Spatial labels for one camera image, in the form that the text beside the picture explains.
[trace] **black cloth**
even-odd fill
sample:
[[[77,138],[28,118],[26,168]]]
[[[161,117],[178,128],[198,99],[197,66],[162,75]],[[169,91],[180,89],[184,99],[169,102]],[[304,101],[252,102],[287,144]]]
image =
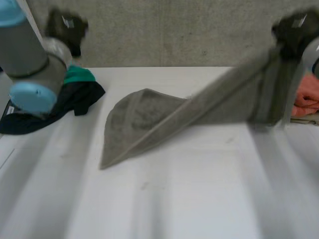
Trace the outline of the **black cloth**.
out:
[[[67,83],[63,85],[51,113],[40,116],[24,113],[9,101],[0,120],[0,133],[31,133],[56,122],[71,110],[75,116],[85,115],[104,94],[102,86],[95,81]]]

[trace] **fabric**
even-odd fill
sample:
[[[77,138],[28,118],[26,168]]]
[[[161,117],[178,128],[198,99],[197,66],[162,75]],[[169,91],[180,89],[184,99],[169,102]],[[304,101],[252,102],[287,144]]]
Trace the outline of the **fabric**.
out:
[[[95,77],[88,69],[79,66],[70,66],[64,78],[64,84],[71,82],[95,81]]]
[[[0,133],[31,133],[56,122],[71,110],[74,111],[75,116],[85,115],[89,107],[97,102],[105,91],[97,82],[92,81],[94,76],[89,71],[85,70],[85,74],[82,74],[82,70],[77,68],[75,72],[73,71],[69,74],[73,80],[78,79],[79,81],[63,85],[57,103],[49,115],[35,116],[27,114],[9,101],[0,120]]]
[[[292,116],[303,117],[319,110],[319,80],[313,75],[304,76],[297,90]]]
[[[292,117],[291,122],[302,123],[302,124],[314,124],[319,126],[319,113],[303,116],[303,117]]]
[[[284,67],[285,74],[280,75],[280,80],[286,81],[279,83],[284,83],[281,86],[287,92],[289,80],[292,79],[290,74],[296,69],[296,65],[291,65],[291,70],[287,70],[286,63],[281,65],[277,59],[268,54],[258,56],[230,70],[189,99],[168,96],[150,89],[126,96],[107,117],[100,169],[137,156],[195,124],[245,122],[257,113],[258,119],[267,122],[269,112],[277,110],[272,108],[273,105],[283,109],[286,103],[278,103],[276,96],[272,98],[273,88],[262,88],[265,81],[268,85],[269,81],[274,81],[274,87],[277,83],[273,77],[276,72],[269,71],[265,66],[276,69]],[[274,104],[263,104],[262,108],[258,108],[260,102],[265,101]],[[271,120],[277,119],[277,116],[282,116],[282,112],[272,114]]]

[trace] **white label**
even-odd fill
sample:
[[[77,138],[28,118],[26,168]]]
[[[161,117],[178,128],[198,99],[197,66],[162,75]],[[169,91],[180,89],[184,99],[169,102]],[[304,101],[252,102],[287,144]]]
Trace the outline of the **white label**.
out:
[[[6,115],[10,115],[14,112],[14,107],[9,106],[8,112],[6,113]]]

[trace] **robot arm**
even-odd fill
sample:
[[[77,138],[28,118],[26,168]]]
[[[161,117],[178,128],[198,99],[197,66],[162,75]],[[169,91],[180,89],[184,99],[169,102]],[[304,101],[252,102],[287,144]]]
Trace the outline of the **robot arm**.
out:
[[[0,66],[14,83],[9,95],[17,107],[32,114],[51,111],[87,27],[54,9],[42,46],[17,2],[0,0]]]

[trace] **folded towel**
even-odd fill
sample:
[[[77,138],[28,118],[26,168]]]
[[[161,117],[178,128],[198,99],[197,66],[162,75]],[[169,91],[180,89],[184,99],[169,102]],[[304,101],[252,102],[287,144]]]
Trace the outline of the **folded towel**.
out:
[[[303,79],[297,90],[292,116],[302,117],[314,114],[319,110],[319,80],[308,74]]]
[[[314,124],[319,126],[319,113],[303,116],[303,117],[291,117],[291,122],[302,124]]]

